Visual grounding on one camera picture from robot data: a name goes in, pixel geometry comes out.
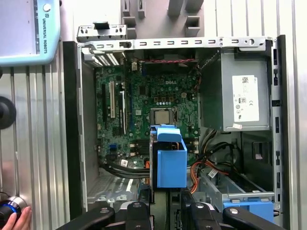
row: open computer tower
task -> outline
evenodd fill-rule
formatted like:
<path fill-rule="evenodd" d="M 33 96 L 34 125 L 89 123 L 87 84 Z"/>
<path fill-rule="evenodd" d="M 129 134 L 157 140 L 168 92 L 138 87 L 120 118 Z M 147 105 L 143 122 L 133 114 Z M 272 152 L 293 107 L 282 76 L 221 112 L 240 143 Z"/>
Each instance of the open computer tower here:
<path fill-rule="evenodd" d="M 170 32 L 165 22 L 157 30 L 155 4 L 145 14 L 140 1 L 123 1 L 121 25 L 81 26 L 78 43 L 64 43 L 70 200 L 80 201 L 72 217 L 100 202 L 118 209 L 136 200 L 146 179 L 114 176 L 102 165 L 146 167 L 150 126 L 170 124 L 181 131 L 188 166 L 218 143 L 232 146 L 210 160 L 235 174 L 204 167 L 195 199 L 287 222 L 284 36 L 203 37 L 201 8 L 189 2 L 159 11 L 183 29 Z"/>

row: human hand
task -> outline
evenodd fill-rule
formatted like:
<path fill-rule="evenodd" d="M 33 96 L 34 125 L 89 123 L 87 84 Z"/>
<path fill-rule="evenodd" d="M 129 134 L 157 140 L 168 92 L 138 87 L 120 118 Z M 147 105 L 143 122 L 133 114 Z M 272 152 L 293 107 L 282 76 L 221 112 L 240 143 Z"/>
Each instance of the human hand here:
<path fill-rule="evenodd" d="M 17 215 L 16 213 L 13 213 L 2 230 L 30 230 L 31 216 L 31 207 L 26 207 L 15 224 Z"/>

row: metal chassis frame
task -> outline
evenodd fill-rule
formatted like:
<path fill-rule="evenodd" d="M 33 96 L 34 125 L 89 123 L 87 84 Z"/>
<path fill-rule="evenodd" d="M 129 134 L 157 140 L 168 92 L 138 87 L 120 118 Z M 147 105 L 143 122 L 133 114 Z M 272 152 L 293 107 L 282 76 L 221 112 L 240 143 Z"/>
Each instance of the metal chassis frame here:
<path fill-rule="evenodd" d="M 138 49 L 164 48 L 235 48 L 242 51 L 265 51 L 265 41 L 270 37 L 191 37 L 157 38 L 135 40 L 113 40 L 79 43 L 83 47 L 94 47 L 98 51 L 119 52 Z"/>
<path fill-rule="evenodd" d="M 82 47 L 90 47 L 92 50 L 103 52 L 123 52 L 126 50 L 142 50 L 142 49 L 163 49 L 163 48 L 239 48 L 241 51 L 265 51 L 266 50 L 266 41 L 272 42 L 271 50 L 268 52 L 273 59 L 274 50 L 277 50 L 277 39 L 270 37 L 215 37 L 215 38 L 206 38 L 206 37 L 193 37 L 193 38 L 161 38 L 161 39 L 136 39 L 136 40 L 113 40 L 113 41 L 95 41 L 87 43 L 79 43 L 77 45 L 77 55 L 78 55 L 78 69 L 80 70 L 80 81 L 82 82 Z M 278 62 L 271 61 L 272 72 L 268 73 L 268 76 L 271 76 L 271 82 L 274 82 L 274 77 L 279 77 L 279 73 L 275 72 L 275 69 L 278 69 Z M 80 121 L 81 121 L 81 130 L 80 130 L 80 142 L 84 145 L 84 136 L 83 136 L 83 99 L 82 99 L 82 84 L 78 88 L 79 92 L 79 112 L 80 112 Z M 271 84 L 271 95 L 270 102 L 272 100 L 280 100 L 280 85 Z M 283 225 L 283 159 L 282 159 L 282 123 L 281 123 L 281 107 L 273 106 L 270 103 L 271 110 L 271 128 L 272 128 L 272 153 L 273 153 L 273 184 L 274 184 L 274 197 L 273 201 L 275 204 L 275 209 L 280 211 L 280 215 L 274 220 L 280 226 Z M 279 119 L 279 132 L 276 132 L 276 122 L 275 119 Z M 86 189 L 86 174 L 85 174 L 85 149 L 81 145 L 81 159 L 82 168 L 84 168 L 84 175 L 82 176 L 83 184 L 83 205 L 87 209 L 87 189 Z M 277 158 L 280 160 L 280 164 L 276 164 Z"/>

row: small white label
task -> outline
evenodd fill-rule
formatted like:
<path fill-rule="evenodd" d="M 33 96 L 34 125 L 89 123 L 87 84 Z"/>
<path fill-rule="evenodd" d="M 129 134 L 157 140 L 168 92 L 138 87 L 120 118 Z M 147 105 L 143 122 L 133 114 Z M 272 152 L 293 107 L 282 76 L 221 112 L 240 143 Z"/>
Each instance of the small white label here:
<path fill-rule="evenodd" d="M 124 167 L 127 167 L 128 161 L 127 160 L 121 160 L 120 165 L 124 166 Z"/>
<path fill-rule="evenodd" d="M 217 175 L 218 171 L 216 169 L 212 169 L 208 174 L 212 179 Z"/>
<path fill-rule="evenodd" d="M 258 80 L 254 75 L 232 76 L 235 122 L 259 121 Z"/>
<path fill-rule="evenodd" d="M 232 125 L 232 128 L 237 128 L 237 129 L 242 129 L 242 125 L 239 125 L 239 124 L 233 124 Z"/>

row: motherboard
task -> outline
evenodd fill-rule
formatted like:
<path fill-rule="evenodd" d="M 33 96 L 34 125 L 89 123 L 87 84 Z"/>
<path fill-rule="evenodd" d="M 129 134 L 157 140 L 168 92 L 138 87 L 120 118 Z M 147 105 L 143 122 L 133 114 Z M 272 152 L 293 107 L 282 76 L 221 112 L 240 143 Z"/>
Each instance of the motherboard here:
<path fill-rule="evenodd" d="M 188 149 L 198 154 L 199 78 L 176 64 L 130 63 L 96 69 L 96 112 L 100 160 L 143 167 L 149 158 L 150 126 L 177 126 Z"/>

